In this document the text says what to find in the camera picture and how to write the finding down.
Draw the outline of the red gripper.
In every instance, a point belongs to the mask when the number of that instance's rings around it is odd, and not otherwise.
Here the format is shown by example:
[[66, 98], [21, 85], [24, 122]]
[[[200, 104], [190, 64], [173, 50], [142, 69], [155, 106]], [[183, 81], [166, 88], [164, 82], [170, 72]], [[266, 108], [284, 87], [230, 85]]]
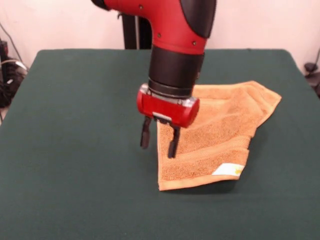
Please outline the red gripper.
[[193, 96], [187, 99], [164, 97], [151, 92], [149, 86], [143, 84], [137, 93], [136, 103], [138, 111], [146, 116], [142, 125], [140, 147], [147, 149], [149, 146], [151, 118], [164, 120], [175, 125], [172, 127], [173, 138], [167, 154], [169, 159], [175, 158], [180, 127], [188, 128], [194, 122], [200, 109], [200, 100]]

